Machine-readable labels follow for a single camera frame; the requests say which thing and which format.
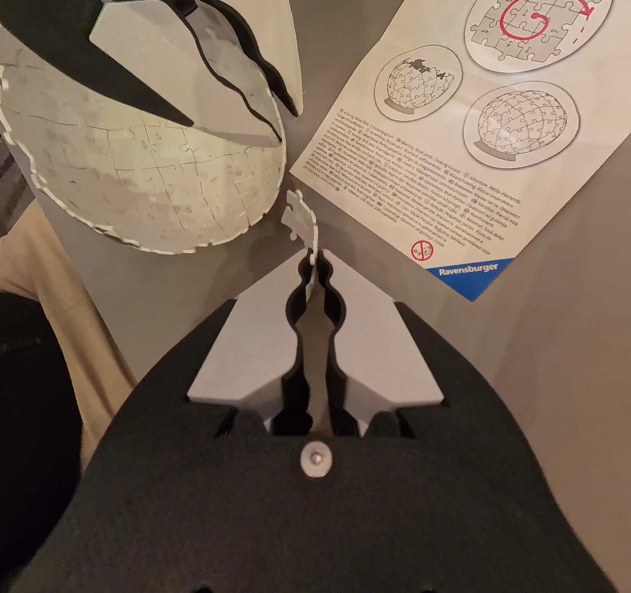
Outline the white puzzle piece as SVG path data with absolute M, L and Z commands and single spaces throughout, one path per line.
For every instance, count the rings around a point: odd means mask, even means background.
M 281 223 L 290 229 L 290 240 L 300 239 L 309 253 L 311 277 L 305 287 L 306 301 L 311 297 L 317 276 L 317 255 L 319 252 L 319 227 L 315 213 L 304 202 L 300 190 L 287 191 L 287 205 Z

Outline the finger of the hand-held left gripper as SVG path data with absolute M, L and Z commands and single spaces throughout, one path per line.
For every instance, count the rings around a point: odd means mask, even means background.
M 90 42 L 185 115 L 194 129 L 252 147 L 281 145 L 269 119 L 219 76 L 164 0 L 103 0 Z
M 198 0 L 221 12 L 241 49 L 295 117 L 303 112 L 302 73 L 289 0 Z

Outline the partly built puzzle ball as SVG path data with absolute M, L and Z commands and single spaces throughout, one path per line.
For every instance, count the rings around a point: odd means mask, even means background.
M 96 93 L 4 27 L 1 124 L 36 190 L 97 233 L 163 255 L 246 233 L 287 165 L 285 145 L 222 140 Z

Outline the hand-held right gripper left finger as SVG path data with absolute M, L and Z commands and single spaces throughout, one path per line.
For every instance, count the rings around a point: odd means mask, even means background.
M 255 412 L 276 435 L 308 434 L 311 390 L 296 323 L 306 310 L 312 253 L 297 252 L 228 302 L 188 400 Z

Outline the white instruction leaflet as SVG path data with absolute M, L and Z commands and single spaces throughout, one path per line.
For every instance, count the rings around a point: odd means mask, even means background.
M 470 301 L 630 134 L 630 0 L 404 0 L 291 169 Z

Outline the person's leg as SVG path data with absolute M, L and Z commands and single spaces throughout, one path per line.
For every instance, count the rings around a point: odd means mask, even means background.
M 1 238 L 1 291 L 42 305 L 95 448 L 138 381 L 36 200 Z

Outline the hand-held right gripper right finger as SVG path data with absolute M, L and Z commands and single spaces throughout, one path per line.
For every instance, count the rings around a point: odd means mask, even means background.
M 360 437 L 378 413 L 439 405 L 435 377 L 397 302 L 329 250 L 317 257 L 333 324 L 326 389 L 333 434 Z

